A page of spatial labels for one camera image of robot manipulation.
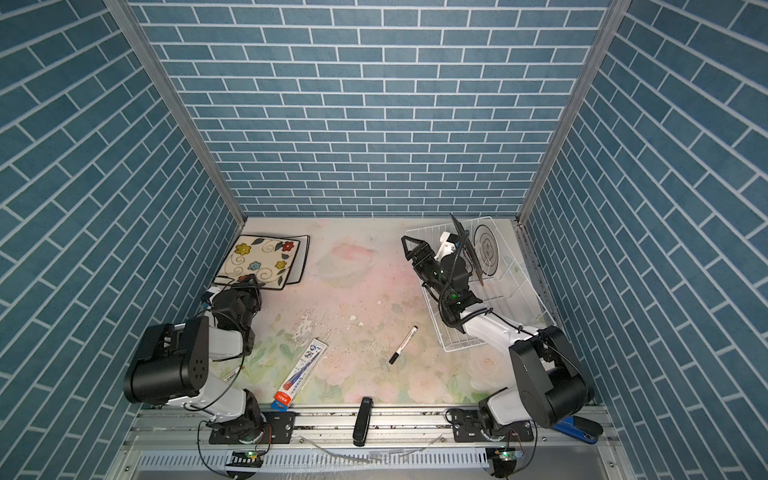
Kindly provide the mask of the square plate dark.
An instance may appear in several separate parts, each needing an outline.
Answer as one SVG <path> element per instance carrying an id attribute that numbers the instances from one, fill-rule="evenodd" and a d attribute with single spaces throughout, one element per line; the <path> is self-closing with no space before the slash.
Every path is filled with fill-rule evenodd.
<path id="1" fill-rule="evenodd" d="M 240 236 L 223 261 L 213 283 L 234 284 L 241 277 L 253 275 L 261 288 L 282 290 L 301 246 L 302 241 L 299 239 Z"/>
<path id="2" fill-rule="evenodd" d="M 467 264 L 470 267 L 470 273 L 481 285 L 484 285 L 482 267 L 480 265 L 476 250 L 472 242 L 469 240 L 470 231 L 466 229 L 453 214 L 450 215 L 450 218 L 456 229 L 456 233 L 461 238 L 460 242 L 457 244 L 457 249 L 462 252 Z"/>

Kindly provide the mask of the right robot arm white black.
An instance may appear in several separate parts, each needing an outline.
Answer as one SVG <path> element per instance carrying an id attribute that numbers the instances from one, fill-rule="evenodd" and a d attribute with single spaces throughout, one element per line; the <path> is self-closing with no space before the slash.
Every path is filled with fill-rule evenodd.
<path id="1" fill-rule="evenodd" d="M 555 326 L 531 332 L 496 312 L 469 287 L 462 254 L 474 249 L 466 235 L 446 232 L 442 241 L 436 253 L 424 240 L 401 237 L 405 258 L 436 302 L 442 323 L 507 354 L 513 368 L 516 389 L 502 389 L 478 404 L 484 433 L 499 438 L 525 421 L 552 428 L 591 402 L 592 380 L 564 332 Z"/>

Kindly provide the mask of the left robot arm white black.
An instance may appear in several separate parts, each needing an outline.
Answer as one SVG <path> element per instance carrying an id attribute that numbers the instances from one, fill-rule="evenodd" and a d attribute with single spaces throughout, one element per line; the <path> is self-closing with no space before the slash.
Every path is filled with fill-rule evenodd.
<path id="1" fill-rule="evenodd" d="M 266 420 L 255 395 L 210 371 L 215 362 L 245 360 L 253 351 L 252 321 L 261 309 L 260 283 L 239 277 L 210 294 L 208 308 L 183 323 L 148 327 L 123 381 L 134 404 L 170 405 L 206 415 L 219 443 L 255 443 Z"/>

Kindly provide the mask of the round clear glass plate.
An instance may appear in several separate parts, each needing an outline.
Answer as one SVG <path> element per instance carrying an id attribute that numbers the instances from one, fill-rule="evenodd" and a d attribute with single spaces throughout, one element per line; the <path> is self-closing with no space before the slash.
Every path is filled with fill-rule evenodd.
<path id="1" fill-rule="evenodd" d="M 497 238 L 488 225 L 481 224 L 476 227 L 474 248 L 483 275 L 495 276 L 502 265 L 502 255 Z"/>

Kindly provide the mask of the black white marker pen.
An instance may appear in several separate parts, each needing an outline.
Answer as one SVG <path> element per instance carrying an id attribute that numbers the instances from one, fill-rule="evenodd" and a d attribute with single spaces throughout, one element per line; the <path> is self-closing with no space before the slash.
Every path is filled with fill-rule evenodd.
<path id="1" fill-rule="evenodd" d="M 413 326 L 409 330 L 409 332 L 407 333 L 407 335 L 405 336 L 403 341 L 400 343 L 400 345 L 397 347 L 395 352 L 390 357 L 390 359 L 388 361 L 388 363 L 390 365 L 393 365 L 397 361 L 397 359 L 402 355 L 403 350 L 407 347 L 407 345 L 410 343 L 410 341 L 412 340 L 413 336 L 418 332 L 418 330 L 419 330 L 419 328 L 417 326 Z"/>

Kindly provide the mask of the left green circuit board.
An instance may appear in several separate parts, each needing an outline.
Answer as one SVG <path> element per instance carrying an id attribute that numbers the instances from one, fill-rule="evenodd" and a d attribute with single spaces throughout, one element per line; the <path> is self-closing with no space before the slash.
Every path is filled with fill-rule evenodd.
<path id="1" fill-rule="evenodd" d="M 263 463 L 263 452 L 255 450 L 234 451 L 226 464 L 226 468 L 229 470 L 234 470 L 235 468 L 261 468 Z"/>

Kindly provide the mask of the green circuit board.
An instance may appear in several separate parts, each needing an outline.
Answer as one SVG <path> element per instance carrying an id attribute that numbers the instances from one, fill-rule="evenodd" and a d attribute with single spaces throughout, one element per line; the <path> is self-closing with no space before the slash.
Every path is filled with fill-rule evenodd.
<path id="1" fill-rule="evenodd" d="M 234 470 L 235 468 L 261 468 L 263 463 L 263 452 L 255 450 L 234 451 L 226 464 L 226 468 L 229 470 Z"/>
<path id="2" fill-rule="evenodd" d="M 494 470 L 514 470 L 524 458 L 524 453 L 513 447 L 491 447 L 486 449 L 489 465 Z"/>

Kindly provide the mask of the black remote control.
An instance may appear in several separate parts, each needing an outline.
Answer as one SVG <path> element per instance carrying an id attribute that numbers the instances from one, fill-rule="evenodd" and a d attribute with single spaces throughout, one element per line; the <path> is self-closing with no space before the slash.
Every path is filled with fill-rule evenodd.
<path id="1" fill-rule="evenodd" d="M 352 439 L 355 447 L 364 447 L 370 426 L 374 401 L 371 397 L 363 397 L 356 415 Z"/>

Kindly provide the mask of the right green circuit board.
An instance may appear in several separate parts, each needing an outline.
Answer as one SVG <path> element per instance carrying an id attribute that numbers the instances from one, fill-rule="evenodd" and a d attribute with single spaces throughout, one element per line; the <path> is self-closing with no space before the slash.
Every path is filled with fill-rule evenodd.
<path id="1" fill-rule="evenodd" d="M 491 447 L 486 449 L 489 465 L 494 470 L 514 470 L 524 458 L 524 453 L 513 447 Z"/>

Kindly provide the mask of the blue black crimping tool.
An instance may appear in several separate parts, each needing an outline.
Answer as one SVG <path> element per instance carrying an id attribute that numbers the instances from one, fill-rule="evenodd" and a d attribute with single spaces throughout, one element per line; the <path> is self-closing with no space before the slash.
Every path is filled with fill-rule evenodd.
<path id="1" fill-rule="evenodd" d="M 604 433 L 604 429 L 599 423 L 576 415 L 563 418 L 552 429 L 590 445 L 596 444 Z"/>

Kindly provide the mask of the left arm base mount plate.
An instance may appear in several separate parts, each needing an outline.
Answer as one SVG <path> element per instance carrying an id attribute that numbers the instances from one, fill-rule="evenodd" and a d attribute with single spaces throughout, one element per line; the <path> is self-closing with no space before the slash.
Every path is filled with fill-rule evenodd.
<path id="1" fill-rule="evenodd" d="M 295 412 L 267 411 L 261 413 L 260 426 L 253 429 L 248 420 L 208 423 L 209 443 L 213 445 L 287 445 L 295 427 Z"/>

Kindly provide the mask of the aluminium rail frame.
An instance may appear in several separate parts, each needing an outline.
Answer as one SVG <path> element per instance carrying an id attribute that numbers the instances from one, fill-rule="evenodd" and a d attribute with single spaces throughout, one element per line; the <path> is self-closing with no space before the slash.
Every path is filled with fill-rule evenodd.
<path id="1" fill-rule="evenodd" d="M 617 430 L 603 407 L 586 407 L 580 416 L 599 423 L 603 435 L 590 445 L 555 430 L 536 427 L 534 440 L 516 442 L 457 443 L 444 419 L 446 405 L 375 405 L 364 447 L 353 445 L 352 433 L 358 408 L 355 405 L 298 407 L 291 442 L 287 445 L 213 445 L 201 419 L 177 409 L 143 410 L 130 429 L 107 473 L 109 479 L 632 479 L 634 473 Z M 255 450 L 266 456 L 274 450 L 316 448 L 331 454 L 334 449 L 355 453 L 369 450 L 422 451 L 436 448 L 513 447 L 524 453 L 514 470 L 404 469 L 345 472 L 246 473 L 200 471 L 138 472 L 138 460 L 146 452 Z"/>

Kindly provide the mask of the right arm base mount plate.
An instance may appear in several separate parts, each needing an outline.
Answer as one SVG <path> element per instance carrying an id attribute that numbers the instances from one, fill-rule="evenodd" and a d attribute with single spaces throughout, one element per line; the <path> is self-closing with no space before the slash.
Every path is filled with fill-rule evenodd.
<path id="1" fill-rule="evenodd" d="M 449 408 L 444 412 L 454 441 L 457 443 L 516 442 L 534 440 L 532 424 L 528 420 L 500 425 L 489 413 L 477 409 Z"/>

